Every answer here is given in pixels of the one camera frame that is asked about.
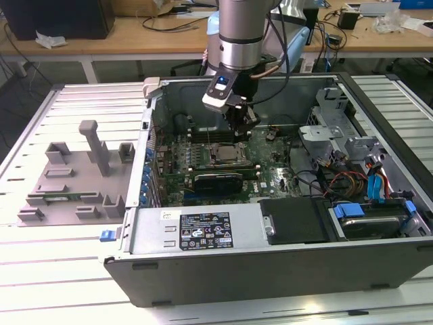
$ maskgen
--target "black box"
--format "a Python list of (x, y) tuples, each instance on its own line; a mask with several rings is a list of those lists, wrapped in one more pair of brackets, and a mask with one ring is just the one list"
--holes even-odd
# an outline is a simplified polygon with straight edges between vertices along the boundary
[(338, 18), (337, 25), (341, 29), (353, 30), (357, 24), (359, 12), (348, 12), (342, 10), (340, 12), (340, 18)]
[(105, 39), (114, 25), (111, 0), (0, 0), (9, 27), (20, 41), (36, 30), (67, 39)]

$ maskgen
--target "motherboard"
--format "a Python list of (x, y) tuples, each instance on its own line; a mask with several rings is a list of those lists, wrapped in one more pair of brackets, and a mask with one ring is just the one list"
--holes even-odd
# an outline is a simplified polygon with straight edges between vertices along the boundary
[(248, 142), (233, 144), (211, 142), (217, 137), (203, 133), (199, 140), (192, 133), (158, 138), (155, 169), (162, 207), (302, 196), (287, 168), (289, 137), (269, 141), (269, 132), (255, 129)]

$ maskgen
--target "blue latch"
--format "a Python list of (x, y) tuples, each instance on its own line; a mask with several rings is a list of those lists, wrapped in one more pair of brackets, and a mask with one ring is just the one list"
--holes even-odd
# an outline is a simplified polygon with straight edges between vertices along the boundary
[(141, 191), (143, 193), (147, 193), (148, 190), (149, 190), (149, 188), (148, 188), (146, 183), (141, 185)]
[(150, 176), (149, 176), (149, 174), (144, 174), (144, 175), (143, 175), (143, 181), (144, 181), (145, 183), (149, 183), (149, 182), (150, 182)]
[(363, 217), (365, 215), (359, 203), (342, 203), (334, 208), (337, 219)]
[(116, 232), (114, 230), (104, 230), (99, 237), (100, 242), (115, 242)]
[(150, 172), (152, 171), (152, 168), (150, 168), (150, 166), (144, 166), (143, 171), (147, 174), (150, 174)]
[(411, 217), (415, 214), (415, 212), (417, 212), (417, 207), (412, 201), (406, 201), (405, 206)]
[(146, 197), (146, 194), (142, 194), (142, 195), (140, 195), (140, 205), (146, 205), (146, 203), (147, 203), (147, 197)]
[(380, 189), (382, 188), (382, 178), (377, 175), (368, 177), (367, 195), (370, 200), (378, 200), (380, 203), (385, 202), (380, 197)]
[(150, 148), (146, 149), (146, 160), (151, 160), (154, 157), (154, 151)]

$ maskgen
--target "red wire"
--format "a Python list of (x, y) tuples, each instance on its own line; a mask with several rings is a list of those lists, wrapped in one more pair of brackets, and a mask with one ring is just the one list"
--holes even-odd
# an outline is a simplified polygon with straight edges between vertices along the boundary
[[(366, 176), (364, 176), (363, 174), (361, 174), (361, 173), (358, 173), (358, 172), (356, 172), (356, 171), (342, 171), (341, 173), (338, 173), (335, 177), (334, 177), (334, 179), (331, 181), (331, 183), (330, 183), (330, 187), (331, 187), (331, 185), (332, 184), (334, 184), (335, 182), (336, 182), (336, 180), (337, 180), (337, 178), (338, 178), (338, 176), (340, 176), (341, 174), (354, 174), (354, 175), (358, 175), (358, 176), (360, 176), (361, 178), (363, 178), (363, 179), (365, 179), (366, 181), (367, 181), (367, 178), (366, 178)], [(325, 197), (326, 195), (328, 194), (328, 192), (326, 191), (324, 194), (323, 194), (323, 197)]]
[(390, 183), (388, 181), (388, 178), (382, 174), (382, 173), (378, 173), (379, 175), (381, 175), (384, 178), (384, 191), (385, 191), (385, 198), (390, 198)]

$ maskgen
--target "blue clip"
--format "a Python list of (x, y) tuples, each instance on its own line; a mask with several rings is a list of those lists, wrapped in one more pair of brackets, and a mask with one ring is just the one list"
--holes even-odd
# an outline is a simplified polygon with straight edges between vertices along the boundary
[(141, 185), (141, 191), (143, 193), (147, 193), (148, 190), (149, 190), (149, 188), (148, 188), (146, 183)]
[(149, 182), (150, 182), (150, 177), (149, 177), (149, 175), (144, 174), (144, 175), (143, 175), (143, 181), (144, 181), (145, 183), (149, 183)]
[(411, 217), (415, 214), (415, 212), (417, 212), (417, 207), (412, 201), (406, 201), (405, 206)]
[(150, 148), (146, 149), (146, 161), (149, 161), (154, 158), (154, 151)]
[(115, 242), (116, 232), (114, 230), (104, 230), (99, 237), (100, 242)]
[(343, 203), (334, 208), (337, 219), (363, 217), (365, 215), (359, 203)]
[(144, 166), (143, 171), (147, 174), (150, 174), (150, 172), (152, 171), (152, 168), (150, 168), (149, 166)]
[(140, 205), (146, 205), (146, 203), (147, 203), (147, 197), (146, 197), (146, 195), (145, 194), (143, 194), (143, 195), (140, 195)]

